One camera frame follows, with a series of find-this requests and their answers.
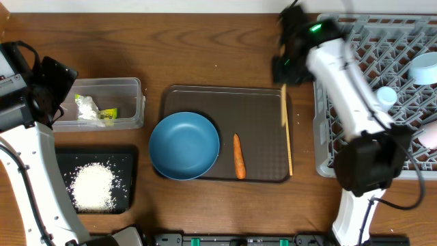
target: pink object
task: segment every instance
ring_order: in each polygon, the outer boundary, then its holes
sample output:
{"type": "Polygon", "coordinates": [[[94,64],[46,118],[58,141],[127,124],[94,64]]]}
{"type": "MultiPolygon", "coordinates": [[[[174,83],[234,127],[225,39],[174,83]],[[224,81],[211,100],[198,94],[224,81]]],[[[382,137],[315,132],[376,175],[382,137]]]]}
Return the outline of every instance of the pink object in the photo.
{"type": "Polygon", "coordinates": [[[437,149],[437,120],[421,127],[425,130],[418,139],[423,146],[432,150],[437,149]]]}

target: dish rack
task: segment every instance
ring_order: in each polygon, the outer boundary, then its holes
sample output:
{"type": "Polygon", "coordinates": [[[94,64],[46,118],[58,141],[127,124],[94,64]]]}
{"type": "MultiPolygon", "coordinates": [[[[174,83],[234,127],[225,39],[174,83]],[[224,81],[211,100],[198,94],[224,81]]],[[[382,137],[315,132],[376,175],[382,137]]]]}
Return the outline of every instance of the dish rack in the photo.
{"type": "MultiPolygon", "coordinates": [[[[411,61],[418,55],[437,51],[437,16],[399,16],[376,14],[321,14],[318,20],[333,18],[346,33],[360,69],[375,91],[389,86],[397,92],[397,102],[389,110],[396,124],[414,130],[437,120],[437,84],[415,85],[408,79],[411,61]]],[[[335,177],[336,154],[347,145],[338,115],[322,87],[314,82],[313,120],[315,164],[323,177],[335,177]]],[[[437,180],[437,151],[423,147],[412,138],[409,151],[426,180],[437,180]]],[[[410,160],[405,161],[399,179],[417,179],[410,160]]]]}

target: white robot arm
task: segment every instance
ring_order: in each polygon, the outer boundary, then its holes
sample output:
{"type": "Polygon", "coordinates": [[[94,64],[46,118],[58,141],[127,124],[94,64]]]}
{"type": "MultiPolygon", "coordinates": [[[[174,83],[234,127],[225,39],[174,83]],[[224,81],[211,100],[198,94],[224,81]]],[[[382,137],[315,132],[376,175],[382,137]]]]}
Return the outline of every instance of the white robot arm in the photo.
{"type": "MultiPolygon", "coordinates": [[[[350,141],[360,137],[363,131],[368,133],[384,131],[372,118],[364,102],[353,88],[352,83],[358,84],[361,93],[369,101],[369,104],[386,127],[389,128],[393,120],[380,110],[378,101],[365,82],[359,67],[354,63],[349,47],[345,51],[345,45],[345,41],[338,38],[312,48],[308,54],[307,67],[327,89],[336,112],[344,125],[346,140],[350,141]],[[346,54],[346,59],[350,64],[349,68],[344,68],[344,54],[346,54]],[[350,69],[355,81],[350,80],[346,69],[350,69]]],[[[332,228],[340,245],[357,244],[369,200],[373,197],[381,198],[385,191],[385,189],[375,189],[356,197],[352,191],[343,189],[339,214],[332,228]]],[[[362,243],[369,240],[369,227],[375,209],[376,206],[371,207],[363,231],[362,243]]]]}
{"type": "Polygon", "coordinates": [[[77,72],[22,42],[0,44],[0,161],[10,178],[27,245],[142,246],[134,227],[92,240],[66,191],[52,133],[77,72]],[[35,54],[33,68],[18,46],[35,54]]]}
{"type": "Polygon", "coordinates": [[[298,85],[313,76],[321,81],[349,142],[334,162],[343,187],[339,213],[332,227],[334,244],[364,243],[369,240],[369,226],[376,209],[369,203],[376,204],[374,200],[380,199],[400,175],[406,157],[402,148],[408,149],[412,131],[394,125],[381,110],[334,22],[311,23],[299,6],[286,8],[280,22],[285,52],[272,61],[274,81],[298,85]]]}

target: orange carrot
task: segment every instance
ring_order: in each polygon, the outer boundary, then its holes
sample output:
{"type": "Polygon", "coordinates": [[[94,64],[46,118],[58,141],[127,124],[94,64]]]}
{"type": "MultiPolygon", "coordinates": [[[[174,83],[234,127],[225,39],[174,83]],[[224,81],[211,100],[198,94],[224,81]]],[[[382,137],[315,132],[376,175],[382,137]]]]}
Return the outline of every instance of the orange carrot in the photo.
{"type": "Polygon", "coordinates": [[[234,134],[234,163],[235,172],[238,179],[246,178],[246,167],[244,166],[243,153],[241,151],[240,138],[237,133],[234,134]]]}

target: blue bowl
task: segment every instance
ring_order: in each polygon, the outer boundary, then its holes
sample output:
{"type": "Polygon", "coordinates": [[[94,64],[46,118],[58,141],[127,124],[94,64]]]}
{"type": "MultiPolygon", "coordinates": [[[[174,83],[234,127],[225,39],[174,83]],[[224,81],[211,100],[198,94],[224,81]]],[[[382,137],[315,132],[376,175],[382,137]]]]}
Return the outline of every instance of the blue bowl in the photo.
{"type": "Polygon", "coordinates": [[[162,175],[190,180],[206,173],[219,155],[220,139],[202,115],[182,112],[167,116],[153,130],[150,158],[162,175]]]}

